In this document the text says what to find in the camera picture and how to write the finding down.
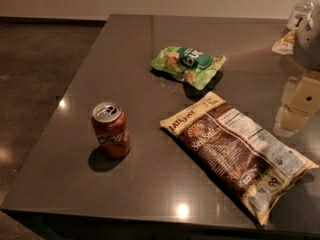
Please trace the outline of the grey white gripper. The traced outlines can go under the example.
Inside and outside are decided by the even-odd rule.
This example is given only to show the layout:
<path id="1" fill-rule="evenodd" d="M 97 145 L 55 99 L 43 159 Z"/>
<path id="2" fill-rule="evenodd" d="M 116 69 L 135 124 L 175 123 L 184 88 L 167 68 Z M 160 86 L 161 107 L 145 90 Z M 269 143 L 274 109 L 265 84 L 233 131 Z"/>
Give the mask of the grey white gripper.
<path id="1" fill-rule="evenodd" d="M 294 59 L 302 67 L 315 71 L 298 79 L 288 102 L 291 110 L 287 106 L 278 109 L 273 131 L 277 136 L 286 138 L 296 134 L 307 123 L 308 117 L 320 108 L 319 8 L 314 8 L 299 24 L 295 35 Z"/>

